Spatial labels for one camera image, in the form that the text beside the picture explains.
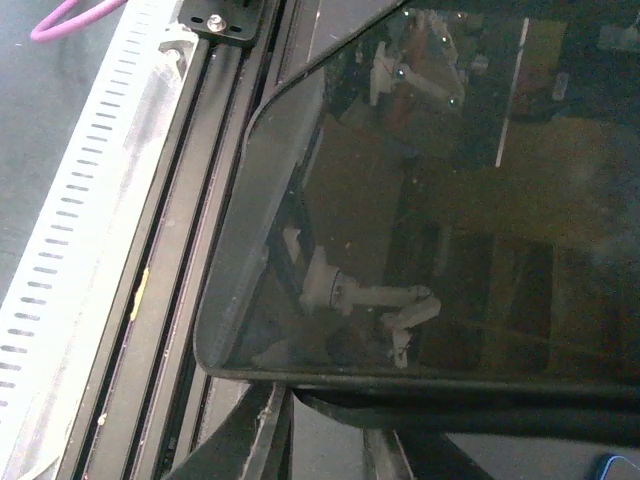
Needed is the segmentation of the black phone case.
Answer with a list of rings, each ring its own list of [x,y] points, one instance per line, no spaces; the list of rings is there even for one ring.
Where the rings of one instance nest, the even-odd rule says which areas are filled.
[[[296,389],[297,399],[341,424],[425,433],[483,434],[639,446],[639,405],[546,398],[373,395]]]

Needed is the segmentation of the blue phone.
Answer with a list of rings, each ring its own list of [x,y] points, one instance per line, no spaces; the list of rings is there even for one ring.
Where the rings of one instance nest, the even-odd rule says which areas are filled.
[[[592,480],[639,480],[640,468],[629,458],[619,454],[605,454],[595,463]]]

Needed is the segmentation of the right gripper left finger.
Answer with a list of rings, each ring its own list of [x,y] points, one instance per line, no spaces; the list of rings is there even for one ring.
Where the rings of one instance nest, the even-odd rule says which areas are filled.
[[[289,389],[277,384],[251,385],[220,427],[166,477],[290,479],[293,409]]]

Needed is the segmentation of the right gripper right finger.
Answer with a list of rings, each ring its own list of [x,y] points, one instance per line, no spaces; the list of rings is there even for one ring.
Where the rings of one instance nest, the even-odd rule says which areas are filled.
[[[363,445],[365,479],[492,479],[446,435],[365,429]]]

